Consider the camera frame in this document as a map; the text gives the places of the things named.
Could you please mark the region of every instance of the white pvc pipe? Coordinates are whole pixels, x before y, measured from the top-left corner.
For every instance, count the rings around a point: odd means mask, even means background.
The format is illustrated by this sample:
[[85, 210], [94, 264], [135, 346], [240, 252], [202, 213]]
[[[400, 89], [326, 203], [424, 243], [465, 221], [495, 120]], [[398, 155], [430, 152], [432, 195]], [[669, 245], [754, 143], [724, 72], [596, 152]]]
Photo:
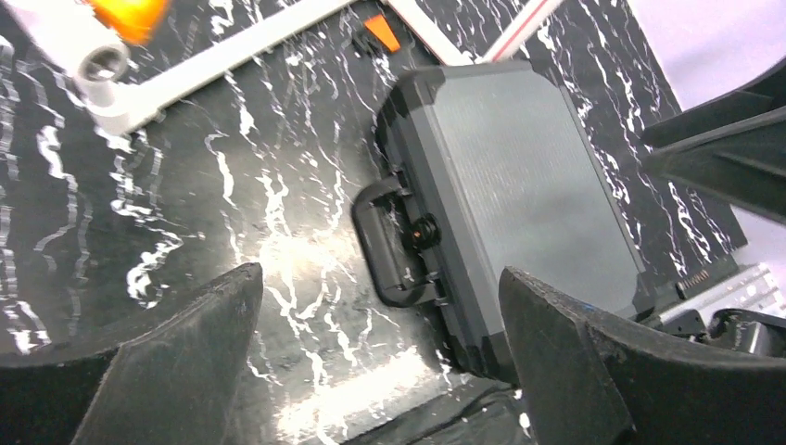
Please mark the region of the white pvc pipe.
[[73, 77], [79, 91], [87, 98], [86, 104], [89, 107], [103, 109], [113, 107], [121, 99], [119, 95], [119, 85], [113, 81], [95, 82], [85, 79], [81, 75]]
[[164, 109], [226, 71], [304, 31], [354, 3], [356, 0], [300, 0], [247, 29], [197, 53], [143, 83], [147, 100]]
[[11, 17], [44, 56], [73, 77], [94, 56], [111, 53], [115, 65], [108, 78], [126, 70], [128, 48], [120, 37], [95, 18], [93, 9], [75, 0], [3, 0]]
[[479, 63], [511, 58], [564, 0], [529, 0]]
[[387, 0], [387, 4], [443, 65], [473, 64], [472, 59], [459, 51], [414, 0]]

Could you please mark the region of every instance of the orange object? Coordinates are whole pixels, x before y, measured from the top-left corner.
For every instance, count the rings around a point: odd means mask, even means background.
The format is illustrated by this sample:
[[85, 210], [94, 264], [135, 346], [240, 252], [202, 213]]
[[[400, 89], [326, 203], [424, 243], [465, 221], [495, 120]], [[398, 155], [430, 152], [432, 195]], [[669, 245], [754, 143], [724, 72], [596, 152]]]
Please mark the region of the orange object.
[[382, 45], [386, 46], [387, 50], [391, 53], [395, 53], [401, 49], [399, 39], [397, 39], [396, 35], [393, 34], [393, 30], [390, 29], [390, 25], [387, 23], [385, 16], [382, 14], [371, 17], [363, 24], [366, 26], [366, 29], [369, 30], [371, 34], [377, 38], [377, 40], [382, 42]]
[[95, 16], [132, 45], [144, 45], [164, 18], [170, 0], [87, 0]]

